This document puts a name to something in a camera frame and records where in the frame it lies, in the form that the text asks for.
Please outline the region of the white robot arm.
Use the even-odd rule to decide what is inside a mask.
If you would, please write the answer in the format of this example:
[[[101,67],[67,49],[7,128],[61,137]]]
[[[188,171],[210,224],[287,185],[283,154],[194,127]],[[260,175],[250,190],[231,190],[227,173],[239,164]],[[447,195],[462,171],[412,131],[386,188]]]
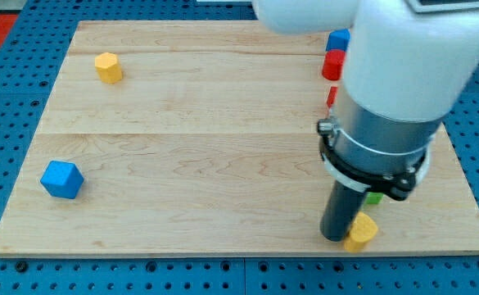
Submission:
[[[318,124],[332,194],[407,198],[479,62],[479,1],[255,1],[253,9],[280,34],[350,31],[337,100]]]

